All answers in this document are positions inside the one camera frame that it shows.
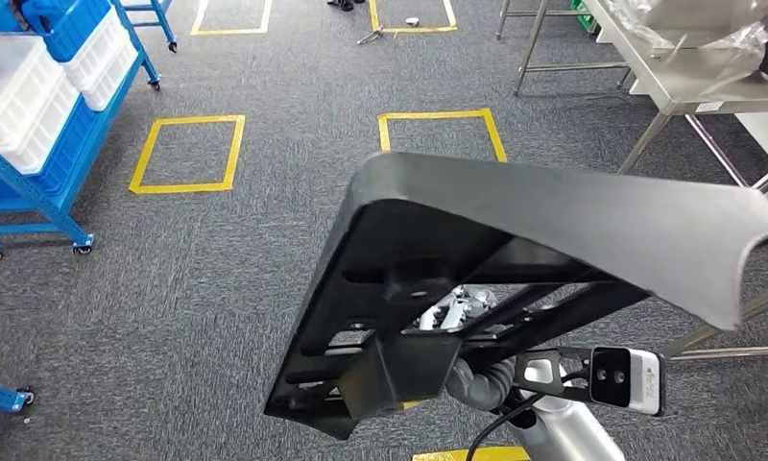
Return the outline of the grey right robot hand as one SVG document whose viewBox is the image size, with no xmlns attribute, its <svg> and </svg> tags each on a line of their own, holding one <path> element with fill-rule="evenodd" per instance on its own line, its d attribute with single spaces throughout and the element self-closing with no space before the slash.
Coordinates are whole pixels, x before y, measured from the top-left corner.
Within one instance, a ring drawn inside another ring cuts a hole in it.
<svg viewBox="0 0 768 461">
<path fill-rule="evenodd" d="M 419 330 L 450 330 L 461 327 L 497 305 L 491 289 L 480 285 L 458 285 L 425 310 L 413 326 Z"/>
</svg>

